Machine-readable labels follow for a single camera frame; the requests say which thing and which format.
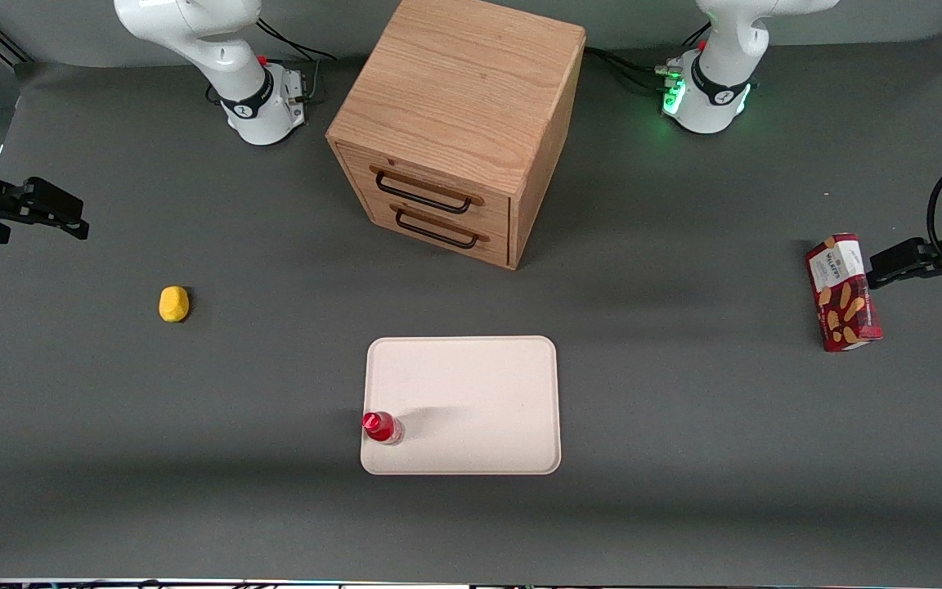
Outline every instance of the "white tray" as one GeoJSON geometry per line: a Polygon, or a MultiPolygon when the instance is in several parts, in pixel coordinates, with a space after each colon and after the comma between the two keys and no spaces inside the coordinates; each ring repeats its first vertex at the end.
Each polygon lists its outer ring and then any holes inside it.
{"type": "Polygon", "coordinates": [[[554,344],[515,338],[382,338],[366,359],[364,411],[405,426],[362,433],[372,474],[550,474],[562,460],[554,344]]]}

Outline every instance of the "gray tablecloth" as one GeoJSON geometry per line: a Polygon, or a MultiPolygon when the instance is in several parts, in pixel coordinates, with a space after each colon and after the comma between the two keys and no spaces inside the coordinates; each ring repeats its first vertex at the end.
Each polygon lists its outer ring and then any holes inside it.
{"type": "Polygon", "coordinates": [[[27,72],[0,175],[92,230],[0,246],[1,577],[942,587],[942,282],[826,354],[803,262],[923,234],[942,38],[774,48],[717,137],[585,63],[518,272],[366,219],[322,137],[358,63],[269,148],[195,68],[27,72]],[[556,474],[363,472],[374,339],[537,333],[556,474]]]}

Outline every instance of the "wooden drawer cabinet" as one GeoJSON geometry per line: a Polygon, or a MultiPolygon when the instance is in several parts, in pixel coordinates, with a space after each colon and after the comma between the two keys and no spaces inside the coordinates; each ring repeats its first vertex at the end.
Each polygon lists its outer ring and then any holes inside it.
{"type": "Polygon", "coordinates": [[[373,223],[514,269],[572,113],[582,27],[403,0],[326,138],[373,223]]]}

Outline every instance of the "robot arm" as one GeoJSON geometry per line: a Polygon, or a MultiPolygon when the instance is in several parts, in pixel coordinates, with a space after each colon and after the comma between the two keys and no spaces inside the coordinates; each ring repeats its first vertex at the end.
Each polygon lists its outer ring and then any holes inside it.
{"type": "Polygon", "coordinates": [[[264,83],[264,68],[246,41],[202,40],[210,34],[238,33],[257,22],[258,0],[116,0],[115,14],[134,37],[162,45],[194,63],[223,98],[243,100],[264,83]]]}
{"type": "Polygon", "coordinates": [[[711,19],[706,48],[690,49],[658,71],[688,72],[672,87],[665,115],[695,133],[725,130],[743,111],[751,74],[769,49],[766,16],[826,11],[838,0],[696,0],[711,19]]]}
{"type": "Polygon", "coordinates": [[[258,21],[259,0],[115,0],[115,14],[134,37],[179,53],[221,97],[228,124],[250,144],[270,145],[303,124],[303,78],[262,64],[238,33],[258,21]]]}

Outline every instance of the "red bottle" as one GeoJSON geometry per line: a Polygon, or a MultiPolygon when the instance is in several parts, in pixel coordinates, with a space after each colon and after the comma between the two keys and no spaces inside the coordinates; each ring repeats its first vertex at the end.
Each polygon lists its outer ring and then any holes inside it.
{"type": "Polygon", "coordinates": [[[366,430],[366,435],[370,436],[371,440],[386,444],[400,443],[404,433],[402,422],[385,411],[363,415],[362,428],[366,430]]]}

